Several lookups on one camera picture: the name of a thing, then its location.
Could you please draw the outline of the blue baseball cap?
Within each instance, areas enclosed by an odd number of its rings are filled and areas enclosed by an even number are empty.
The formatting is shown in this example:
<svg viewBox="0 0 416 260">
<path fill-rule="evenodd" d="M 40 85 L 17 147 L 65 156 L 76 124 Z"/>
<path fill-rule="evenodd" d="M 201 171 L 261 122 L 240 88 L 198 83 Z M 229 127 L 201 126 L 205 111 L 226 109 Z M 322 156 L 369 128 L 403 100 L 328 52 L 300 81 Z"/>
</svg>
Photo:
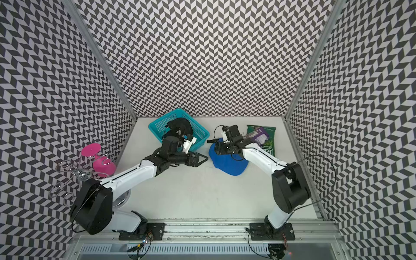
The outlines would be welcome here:
<svg viewBox="0 0 416 260">
<path fill-rule="evenodd" d="M 238 176 L 242 174 L 248 166 L 248 161 L 238 154 L 232 152 L 228 144 L 223 139 L 212 139 L 207 141 L 211 144 L 209 157 L 215 168 L 231 175 Z"/>
</svg>

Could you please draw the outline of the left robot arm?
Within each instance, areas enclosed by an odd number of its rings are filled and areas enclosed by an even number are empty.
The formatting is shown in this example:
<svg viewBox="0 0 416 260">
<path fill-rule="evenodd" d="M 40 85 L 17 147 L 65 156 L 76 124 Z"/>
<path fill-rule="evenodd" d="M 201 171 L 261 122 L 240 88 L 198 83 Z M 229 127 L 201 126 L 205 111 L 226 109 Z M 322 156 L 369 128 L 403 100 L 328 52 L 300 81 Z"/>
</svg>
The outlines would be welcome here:
<svg viewBox="0 0 416 260">
<path fill-rule="evenodd" d="M 135 186 L 162 174 L 174 165 L 199 167 L 207 162 L 207 156 L 190 151 L 192 144 L 186 140 L 180 151 L 180 140 L 169 136 L 163 140 L 161 147 L 141 160 L 139 165 L 101 181 L 87 180 L 71 206 L 71 222 L 78 223 L 90 235 L 104 230 L 133 234 L 143 232 L 145 217 L 136 211 L 116 209 L 114 202 Z"/>
</svg>

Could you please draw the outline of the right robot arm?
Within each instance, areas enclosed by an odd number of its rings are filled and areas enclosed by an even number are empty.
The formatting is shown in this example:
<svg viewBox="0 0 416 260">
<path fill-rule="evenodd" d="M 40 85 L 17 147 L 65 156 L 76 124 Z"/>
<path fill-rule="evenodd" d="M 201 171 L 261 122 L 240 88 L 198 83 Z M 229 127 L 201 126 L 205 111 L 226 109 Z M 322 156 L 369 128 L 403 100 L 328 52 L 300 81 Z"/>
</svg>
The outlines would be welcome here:
<svg viewBox="0 0 416 260">
<path fill-rule="evenodd" d="M 271 178 L 275 207 L 265 218 L 272 229 L 283 227 L 295 212 L 310 197 L 311 191 L 302 167 L 297 162 L 281 161 L 255 141 L 244 138 L 237 125 L 222 127 L 223 140 L 216 139 L 214 151 L 217 155 L 238 155 L 253 163 Z"/>
</svg>

